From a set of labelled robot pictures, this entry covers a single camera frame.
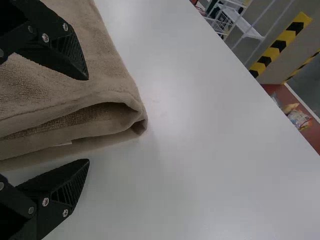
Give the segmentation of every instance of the screw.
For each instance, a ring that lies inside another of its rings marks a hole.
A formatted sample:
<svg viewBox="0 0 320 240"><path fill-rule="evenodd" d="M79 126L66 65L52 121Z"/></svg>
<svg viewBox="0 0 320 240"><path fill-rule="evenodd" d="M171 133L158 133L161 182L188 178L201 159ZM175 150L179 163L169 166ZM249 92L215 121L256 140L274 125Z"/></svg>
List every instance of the screw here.
<svg viewBox="0 0 320 240"><path fill-rule="evenodd" d="M28 30L30 33L32 33L32 34L34 33L34 28L32 26L28 26Z"/></svg>
<svg viewBox="0 0 320 240"><path fill-rule="evenodd" d="M68 209L65 209L62 213L62 216L65 218L66 216L68 216L68 213L69 213Z"/></svg>
<svg viewBox="0 0 320 240"><path fill-rule="evenodd" d="M47 34L42 34L42 40L45 42L45 43L48 43L49 42L49 36Z"/></svg>
<svg viewBox="0 0 320 240"><path fill-rule="evenodd" d="M31 206L30 208L29 208L29 210L28 210L28 214L33 214L34 213L34 211L35 211L35 208L33 207L33 206Z"/></svg>
<svg viewBox="0 0 320 240"><path fill-rule="evenodd" d="M42 201L42 206L46 207L46 206L48 206L48 204L49 204L49 198L48 198L48 197L45 197L45 198L43 199L43 201Z"/></svg>
<svg viewBox="0 0 320 240"><path fill-rule="evenodd" d="M64 29L65 31L68 31L68 25L67 25L66 23L64 23L64 24L62 25L62 27L63 27L63 29Z"/></svg>

